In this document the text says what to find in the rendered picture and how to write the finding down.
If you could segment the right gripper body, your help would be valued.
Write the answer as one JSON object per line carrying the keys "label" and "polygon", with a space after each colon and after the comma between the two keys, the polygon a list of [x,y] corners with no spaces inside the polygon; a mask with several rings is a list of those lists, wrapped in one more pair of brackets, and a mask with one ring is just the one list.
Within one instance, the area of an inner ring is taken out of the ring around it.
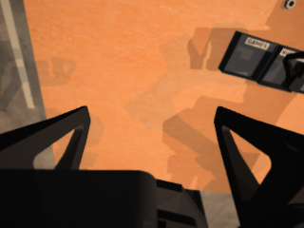
{"label": "right gripper body", "polygon": [[299,73],[299,75],[297,77],[301,80],[304,80],[304,68],[302,69],[302,71]]}

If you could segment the dark grey bin rack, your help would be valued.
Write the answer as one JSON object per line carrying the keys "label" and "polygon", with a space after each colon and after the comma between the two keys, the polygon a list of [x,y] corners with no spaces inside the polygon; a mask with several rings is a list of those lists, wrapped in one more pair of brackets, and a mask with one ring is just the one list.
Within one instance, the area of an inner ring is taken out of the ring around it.
{"label": "dark grey bin rack", "polygon": [[[292,93],[296,91],[286,87],[282,61],[288,53],[301,51],[236,30],[218,69],[223,74]],[[304,85],[296,93],[304,95]]]}

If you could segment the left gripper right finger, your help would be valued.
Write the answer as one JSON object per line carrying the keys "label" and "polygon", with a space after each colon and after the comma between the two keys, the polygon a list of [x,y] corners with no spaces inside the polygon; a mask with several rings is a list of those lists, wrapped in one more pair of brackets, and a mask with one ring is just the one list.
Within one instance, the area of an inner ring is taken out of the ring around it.
{"label": "left gripper right finger", "polygon": [[[269,228],[293,205],[304,205],[304,135],[218,106],[214,125],[241,228]],[[259,184],[230,129],[267,155],[271,168]]]}

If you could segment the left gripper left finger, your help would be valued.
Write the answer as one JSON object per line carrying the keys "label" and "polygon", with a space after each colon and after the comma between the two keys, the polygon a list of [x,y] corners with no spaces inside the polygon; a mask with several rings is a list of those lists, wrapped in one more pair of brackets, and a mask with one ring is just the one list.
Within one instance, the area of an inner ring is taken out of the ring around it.
{"label": "left gripper left finger", "polygon": [[0,169],[35,169],[35,157],[74,130],[54,169],[79,169],[90,127],[86,105],[0,134]]}

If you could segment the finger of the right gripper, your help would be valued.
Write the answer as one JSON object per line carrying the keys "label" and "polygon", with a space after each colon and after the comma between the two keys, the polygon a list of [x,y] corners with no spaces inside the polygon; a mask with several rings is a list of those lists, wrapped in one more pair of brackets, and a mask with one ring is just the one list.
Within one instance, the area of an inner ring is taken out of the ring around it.
{"label": "finger of the right gripper", "polygon": [[304,59],[304,51],[287,54],[283,59],[283,65],[286,71],[286,87],[293,91],[298,91],[304,85],[304,80],[299,79],[297,76],[302,71],[303,67],[295,74],[292,67],[291,60]]}

